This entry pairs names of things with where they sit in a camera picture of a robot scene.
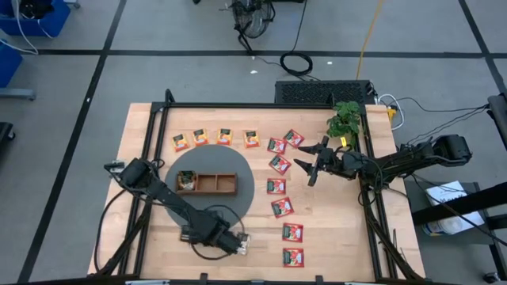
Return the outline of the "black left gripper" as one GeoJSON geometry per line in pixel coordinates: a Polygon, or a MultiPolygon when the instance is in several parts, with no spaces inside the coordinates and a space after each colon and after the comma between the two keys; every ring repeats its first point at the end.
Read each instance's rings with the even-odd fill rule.
{"type": "Polygon", "coordinates": [[[246,249],[240,248],[240,241],[247,241],[248,234],[234,234],[224,225],[214,222],[198,225],[197,236],[205,246],[216,247],[229,254],[246,255],[246,249]]]}

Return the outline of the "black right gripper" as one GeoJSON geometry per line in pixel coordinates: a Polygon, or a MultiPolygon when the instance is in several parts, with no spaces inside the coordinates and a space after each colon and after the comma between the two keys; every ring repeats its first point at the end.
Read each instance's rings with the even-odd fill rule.
{"type": "Polygon", "coordinates": [[[317,158],[315,163],[301,161],[294,158],[293,161],[300,166],[305,173],[310,177],[308,181],[309,186],[314,186],[318,178],[318,172],[323,171],[332,175],[336,175],[348,180],[354,180],[360,176],[366,183],[371,183],[371,172],[368,170],[370,161],[368,157],[362,153],[343,150],[340,146],[336,150],[336,158],[333,161],[325,161],[322,156],[324,149],[329,148],[329,137],[324,136],[322,141],[313,146],[299,146],[298,150],[308,153],[316,154],[317,158]]]}

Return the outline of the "green plant in white pot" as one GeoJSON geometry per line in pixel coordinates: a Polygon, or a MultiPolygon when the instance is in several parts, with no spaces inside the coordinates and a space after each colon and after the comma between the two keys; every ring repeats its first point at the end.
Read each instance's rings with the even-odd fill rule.
{"type": "Polygon", "coordinates": [[[355,101],[340,101],[333,110],[336,114],[326,121],[326,133],[332,138],[344,137],[350,150],[355,150],[360,132],[360,106],[355,101]]]}

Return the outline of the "black perforated computer case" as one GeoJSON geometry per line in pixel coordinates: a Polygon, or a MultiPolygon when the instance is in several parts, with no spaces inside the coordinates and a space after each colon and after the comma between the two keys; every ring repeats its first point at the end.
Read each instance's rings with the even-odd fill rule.
{"type": "Polygon", "coordinates": [[[331,105],[355,101],[373,105],[377,92],[369,80],[279,81],[275,84],[277,104],[331,105]]]}

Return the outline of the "wooden three-compartment tray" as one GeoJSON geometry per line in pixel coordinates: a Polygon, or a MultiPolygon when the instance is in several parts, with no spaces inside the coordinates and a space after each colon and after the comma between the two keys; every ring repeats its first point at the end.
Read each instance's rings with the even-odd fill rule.
{"type": "Polygon", "coordinates": [[[178,191],[177,181],[175,192],[183,196],[235,196],[238,191],[236,173],[196,173],[196,189],[194,191],[178,191]]]}

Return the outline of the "grey round woven placemat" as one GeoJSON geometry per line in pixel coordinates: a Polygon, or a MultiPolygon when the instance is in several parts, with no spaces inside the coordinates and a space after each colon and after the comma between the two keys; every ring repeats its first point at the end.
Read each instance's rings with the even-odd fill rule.
{"type": "Polygon", "coordinates": [[[214,174],[235,174],[237,192],[235,194],[197,194],[183,195],[182,198],[198,210],[209,207],[232,226],[244,217],[254,199],[254,175],[247,160],[236,150],[226,146],[207,145],[189,150],[181,155],[170,167],[164,182],[171,190],[177,189],[177,173],[191,170],[207,176],[214,174]]]}

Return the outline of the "white paper sheets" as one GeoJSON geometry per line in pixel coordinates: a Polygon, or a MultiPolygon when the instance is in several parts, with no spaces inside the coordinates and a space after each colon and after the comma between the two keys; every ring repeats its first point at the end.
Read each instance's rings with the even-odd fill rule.
{"type": "MultiPolygon", "coordinates": [[[[429,202],[433,206],[439,205],[440,203],[447,203],[450,206],[453,200],[467,197],[470,194],[457,180],[447,184],[428,187],[425,189],[425,193],[429,195],[429,202]]],[[[482,225],[484,223],[484,219],[479,211],[459,214],[477,225],[482,225]]]]}

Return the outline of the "black floor fan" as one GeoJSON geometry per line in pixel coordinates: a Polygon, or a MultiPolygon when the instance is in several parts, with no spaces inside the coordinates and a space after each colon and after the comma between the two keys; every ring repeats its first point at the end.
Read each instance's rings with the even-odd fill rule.
{"type": "Polygon", "coordinates": [[[276,16],[271,0],[233,0],[231,8],[234,28],[250,39],[264,34],[276,16]]]}

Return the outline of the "white round disc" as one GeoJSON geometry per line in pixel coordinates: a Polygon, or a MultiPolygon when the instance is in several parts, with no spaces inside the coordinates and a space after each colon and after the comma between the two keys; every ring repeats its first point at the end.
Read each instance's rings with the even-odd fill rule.
{"type": "Polygon", "coordinates": [[[474,226],[460,217],[452,217],[435,222],[427,222],[421,228],[429,236],[448,236],[472,229],[474,226]]]}

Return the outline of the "black metal stand beam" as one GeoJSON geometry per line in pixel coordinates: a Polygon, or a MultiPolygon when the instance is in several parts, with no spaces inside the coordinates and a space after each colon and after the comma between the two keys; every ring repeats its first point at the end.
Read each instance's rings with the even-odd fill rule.
{"type": "MultiPolygon", "coordinates": [[[[428,218],[428,222],[435,222],[441,219],[452,218],[452,217],[460,217],[464,221],[469,222],[474,228],[479,229],[479,227],[471,222],[470,220],[464,218],[459,213],[470,213],[472,211],[478,211],[482,209],[487,209],[490,207],[499,206],[505,203],[505,199],[496,198],[496,194],[488,193],[487,191],[475,192],[469,194],[467,197],[455,199],[449,204],[440,203],[439,205],[432,206],[431,208],[426,208],[424,211],[416,212],[418,218],[428,218]]],[[[486,220],[489,229],[494,233],[494,230],[497,229],[506,229],[507,228],[507,214],[506,215],[498,215],[494,217],[489,217],[486,220]]],[[[419,224],[425,224],[427,222],[420,221],[419,224]]],[[[507,247],[507,241],[501,240],[495,234],[491,235],[486,232],[487,235],[492,237],[494,240],[497,240],[499,245],[489,245],[491,255],[494,259],[495,267],[497,269],[497,273],[501,280],[507,281],[507,261],[501,255],[500,245],[507,247]]]]}

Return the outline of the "grey platform base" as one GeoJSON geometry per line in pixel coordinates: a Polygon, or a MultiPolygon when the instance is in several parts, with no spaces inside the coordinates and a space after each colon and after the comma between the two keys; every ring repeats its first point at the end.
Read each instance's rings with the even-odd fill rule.
{"type": "Polygon", "coordinates": [[[26,99],[34,101],[36,94],[32,89],[0,88],[0,98],[26,99]]]}

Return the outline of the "large blue bin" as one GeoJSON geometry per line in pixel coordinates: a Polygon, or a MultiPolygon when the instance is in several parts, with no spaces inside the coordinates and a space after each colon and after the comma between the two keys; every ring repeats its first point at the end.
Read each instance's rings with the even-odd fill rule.
{"type": "Polygon", "coordinates": [[[71,9],[64,0],[41,0],[53,7],[41,19],[15,17],[15,0],[0,0],[0,30],[9,36],[49,36],[57,37],[63,29],[71,9]]]}

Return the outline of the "small blue bin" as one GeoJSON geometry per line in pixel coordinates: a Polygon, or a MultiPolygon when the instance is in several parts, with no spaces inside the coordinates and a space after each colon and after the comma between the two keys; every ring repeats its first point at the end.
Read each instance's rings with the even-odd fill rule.
{"type": "Polygon", "coordinates": [[[0,88],[9,85],[21,62],[19,51],[0,42],[0,88]]]}

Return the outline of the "black aluminium table frame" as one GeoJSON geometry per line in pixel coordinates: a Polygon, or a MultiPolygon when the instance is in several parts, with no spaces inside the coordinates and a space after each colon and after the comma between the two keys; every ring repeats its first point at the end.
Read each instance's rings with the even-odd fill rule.
{"type": "Polygon", "coordinates": [[[384,246],[368,228],[364,208],[358,202],[360,183],[322,173],[314,186],[297,165],[285,174],[288,197],[295,211],[276,218],[265,183],[275,172],[269,166],[273,154],[263,146],[245,148],[244,130],[258,131],[262,142],[279,138],[294,129],[315,144],[325,134],[330,108],[311,105],[283,106],[274,103],[183,103],[173,104],[167,116],[148,103],[133,103],[124,119],[117,157],[125,162],[147,153],[160,154],[166,175],[178,159],[171,139],[205,128],[215,138],[220,128],[233,131],[232,149],[249,163],[255,182],[253,202],[242,225],[251,237],[245,256],[233,255],[217,261],[197,256],[180,241],[180,230],[167,211],[151,210],[147,231],[134,240],[125,257],[128,272],[139,271],[146,279],[197,279],[206,274],[212,281],[263,280],[311,281],[321,276],[327,282],[372,283],[388,277],[384,246]],[[282,240],[284,223],[303,225],[303,242],[282,240]],[[283,248],[304,251],[303,268],[283,266],[283,248]]]}

